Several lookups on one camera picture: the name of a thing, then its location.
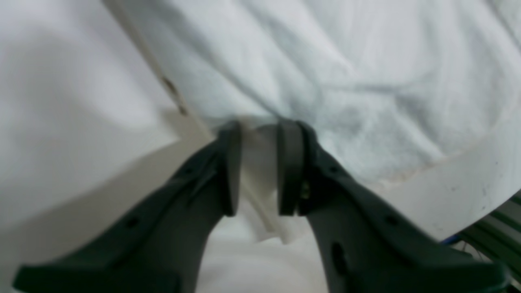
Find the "wrinkled fabric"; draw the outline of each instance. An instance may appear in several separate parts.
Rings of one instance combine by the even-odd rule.
[[[483,1],[125,7],[210,126],[238,116],[305,121],[376,189],[468,149],[519,100],[517,44]]]

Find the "hole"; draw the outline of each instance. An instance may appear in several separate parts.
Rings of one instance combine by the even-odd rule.
[[[344,249],[340,243],[333,243],[333,246],[331,247],[331,256],[333,258],[334,268],[339,274],[345,275],[348,272],[348,265],[345,260]]]
[[[136,227],[138,224],[139,224],[139,218],[133,217],[127,221],[127,228],[132,229],[132,228]]]
[[[392,226],[398,225],[398,220],[393,216],[387,216],[386,222],[387,222],[387,224],[392,225]]]

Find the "white surface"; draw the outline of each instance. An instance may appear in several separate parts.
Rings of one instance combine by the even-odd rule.
[[[485,1],[118,1],[192,110],[300,119],[379,190],[508,118],[521,54]]]
[[[182,161],[178,154],[195,151],[205,138],[193,121],[175,113],[101,3],[0,5],[4,292],[20,263],[51,260],[95,237],[163,182]],[[184,96],[207,99],[208,109],[227,107],[191,91],[210,83],[215,96],[227,92],[230,85],[222,78],[197,70],[198,79],[165,71],[177,85],[190,85],[180,87]],[[520,124],[515,108],[468,152],[416,174],[382,197],[438,239],[457,232],[521,187]],[[252,140],[248,143],[255,152],[253,145],[261,148],[263,141]],[[248,187],[258,191],[252,175],[245,170]],[[305,222],[261,219],[265,215],[256,214],[246,199],[272,212],[269,190],[260,200],[247,190],[242,194],[238,217],[222,221],[210,238],[198,291],[326,292]]]

